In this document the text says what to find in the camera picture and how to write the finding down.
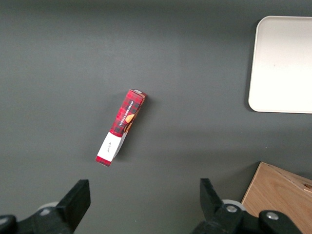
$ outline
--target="metal bolt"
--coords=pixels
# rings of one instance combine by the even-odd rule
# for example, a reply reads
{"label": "metal bolt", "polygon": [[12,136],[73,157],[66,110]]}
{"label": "metal bolt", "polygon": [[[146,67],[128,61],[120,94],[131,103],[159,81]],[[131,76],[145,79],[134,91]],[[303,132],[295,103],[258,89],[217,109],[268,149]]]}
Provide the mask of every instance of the metal bolt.
{"label": "metal bolt", "polygon": [[43,210],[40,212],[39,215],[45,216],[45,215],[47,215],[47,214],[49,214],[49,213],[50,213],[50,210],[49,210],[49,209],[43,209]]}
{"label": "metal bolt", "polygon": [[278,215],[273,212],[267,212],[267,217],[272,220],[278,220]]}
{"label": "metal bolt", "polygon": [[228,212],[235,213],[237,211],[237,208],[235,206],[227,206],[226,210]]}
{"label": "metal bolt", "polygon": [[8,221],[8,218],[0,218],[0,225],[6,223],[6,221]]}

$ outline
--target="wooden board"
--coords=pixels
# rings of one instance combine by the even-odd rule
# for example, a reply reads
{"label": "wooden board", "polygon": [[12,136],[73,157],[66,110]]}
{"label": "wooden board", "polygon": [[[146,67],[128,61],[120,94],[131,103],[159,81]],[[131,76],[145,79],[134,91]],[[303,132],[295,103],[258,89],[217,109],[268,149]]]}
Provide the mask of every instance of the wooden board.
{"label": "wooden board", "polygon": [[312,233],[312,181],[261,162],[242,200],[248,213],[286,214],[304,234]]}

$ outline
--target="dark gray surface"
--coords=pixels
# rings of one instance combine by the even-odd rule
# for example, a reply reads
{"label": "dark gray surface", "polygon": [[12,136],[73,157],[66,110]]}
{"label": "dark gray surface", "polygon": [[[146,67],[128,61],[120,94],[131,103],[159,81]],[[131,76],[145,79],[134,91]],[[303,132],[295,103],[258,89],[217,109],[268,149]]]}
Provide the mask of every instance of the dark gray surface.
{"label": "dark gray surface", "polygon": [[[189,233],[199,179],[240,200],[258,161],[312,177],[312,115],[253,112],[255,28],[310,1],[2,1],[0,213],[90,180],[77,234]],[[110,168],[95,156],[130,88],[149,95]]]}

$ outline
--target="red plaid box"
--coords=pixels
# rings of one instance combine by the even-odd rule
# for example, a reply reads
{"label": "red plaid box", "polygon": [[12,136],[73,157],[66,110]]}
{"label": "red plaid box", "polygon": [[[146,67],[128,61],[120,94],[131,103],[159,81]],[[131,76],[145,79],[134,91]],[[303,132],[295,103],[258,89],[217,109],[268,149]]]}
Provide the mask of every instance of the red plaid box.
{"label": "red plaid box", "polygon": [[121,148],[122,143],[146,97],[146,93],[137,89],[129,90],[117,113],[111,130],[107,134],[97,154],[97,162],[105,166],[110,166],[113,158]]}

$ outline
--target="white tray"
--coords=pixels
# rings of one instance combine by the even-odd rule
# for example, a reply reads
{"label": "white tray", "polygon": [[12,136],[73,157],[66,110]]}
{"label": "white tray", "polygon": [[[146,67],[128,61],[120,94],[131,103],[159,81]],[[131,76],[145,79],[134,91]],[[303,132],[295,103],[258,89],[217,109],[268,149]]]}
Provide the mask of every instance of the white tray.
{"label": "white tray", "polygon": [[258,24],[249,105],[312,114],[312,17],[268,16]]}

